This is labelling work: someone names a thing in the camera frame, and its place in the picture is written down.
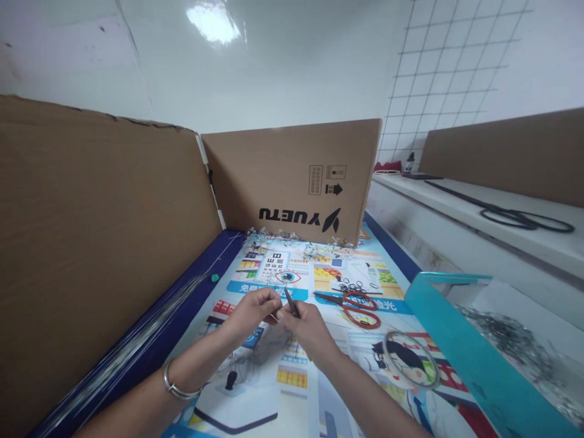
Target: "metal ring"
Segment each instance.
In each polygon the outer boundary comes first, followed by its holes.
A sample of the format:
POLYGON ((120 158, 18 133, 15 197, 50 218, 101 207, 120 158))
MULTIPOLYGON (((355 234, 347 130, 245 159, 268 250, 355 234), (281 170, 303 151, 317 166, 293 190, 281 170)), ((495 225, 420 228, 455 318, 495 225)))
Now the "metal ring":
POLYGON ((383 354, 385 354, 388 359, 391 361, 391 363, 394 365, 394 369, 398 372, 398 374, 404 378, 404 380, 406 380, 410 385, 414 386, 417 389, 434 389, 437 386, 440 385, 440 369, 438 368, 438 365, 436 364, 436 360, 434 359, 434 357, 426 350, 426 348, 418 342, 418 340, 414 339, 413 337, 411 337, 410 335, 406 335, 405 333, 399 331, 399 330, 392 330, 390 332, 387 332, 387 334, 385 335, 385 338, 383 338, 383 344, 381 345, 381 348, 383 349, 383 354), (403 336, 405 338, 409 338, 411 339, 411 341, 416 344, 420 350, 422 350, 424 352, 424 354, 426 355, 426 357, 428 358, 428 361, 430 362, 430 365, 432 366, 432 368, 434 369, 434 371, 436 372, 436 376, 434 377, 434 381, 432 383, 430 383, 430 385, 422 385, 419 384, 418 382, 415 382, 413 380, 411 380, 408 376, 406 376, 394 363, 394 359, 389 355, 388 352, 388 340, 389 338, 391 338, 392 336, 403 336))

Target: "eye chart poster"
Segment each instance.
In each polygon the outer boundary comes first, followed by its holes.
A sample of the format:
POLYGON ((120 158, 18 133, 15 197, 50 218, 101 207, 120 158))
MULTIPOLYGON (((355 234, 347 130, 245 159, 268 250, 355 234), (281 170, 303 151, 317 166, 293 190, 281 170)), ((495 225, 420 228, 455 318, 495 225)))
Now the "eye chart poster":
POLYGON ((269 286, 284 297, 284 285, 295 300, 308 299, 313 282, 313 264, 304 260, 305 243, 278 243, 275 240, 259 248, 250 248, 227 285, 229 292, 247 293, 269 286))

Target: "forearm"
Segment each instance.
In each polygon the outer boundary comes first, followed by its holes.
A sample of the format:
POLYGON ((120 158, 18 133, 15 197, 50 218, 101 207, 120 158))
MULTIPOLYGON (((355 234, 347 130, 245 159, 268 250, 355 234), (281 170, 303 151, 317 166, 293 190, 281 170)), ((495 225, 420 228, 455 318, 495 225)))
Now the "forearm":
MULTIPOLYGON (((243 342, 241 337, 244 334, 224 325, 172 362, 169 382, 185 392, 195 392, 207 382, 225 358, 243 342)), ((168 392, 163 370, 159 369, 92 419, 76 437, 158 438, 188 403, 168 392)))
POLYGON ((347 355, 321 366, 367 438, 428 437, 427 432, 347 355))

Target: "brown cardboard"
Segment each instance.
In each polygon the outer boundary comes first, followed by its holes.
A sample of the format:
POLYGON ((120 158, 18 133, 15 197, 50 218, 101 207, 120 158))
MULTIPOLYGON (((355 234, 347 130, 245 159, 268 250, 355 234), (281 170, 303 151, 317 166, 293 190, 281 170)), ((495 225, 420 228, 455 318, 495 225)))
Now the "brown cardboard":
POLYGON ((420 171, 584 207, 584 108, 430 131, 420 171))
POLYGON ((22 436, 219 234, 195 133, 0 97, 0 430, 22 436))
POLYGON ((370 119, 202 135, 227 228, 356 243, 380 130, 370 119))

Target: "cartoon illustration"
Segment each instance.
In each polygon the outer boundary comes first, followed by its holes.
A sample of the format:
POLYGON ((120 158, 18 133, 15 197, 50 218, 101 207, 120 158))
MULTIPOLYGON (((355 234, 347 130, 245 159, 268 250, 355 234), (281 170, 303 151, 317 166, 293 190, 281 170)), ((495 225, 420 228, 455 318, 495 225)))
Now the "cartoon illustration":
POLYGON ((408 379, 424 386, 433 381, 439 370, 426 369, 421 357, 398 342, 387 341, 385 356, 381 342, 372 345, 373 360, 365 359, 369 371, 384 372, 391 385, 403 391, 388 391, 402 408, 415 418, 435 437, 476 437, 461 414, 434 391, 420 389, 406 381, 396 368, 408 379))

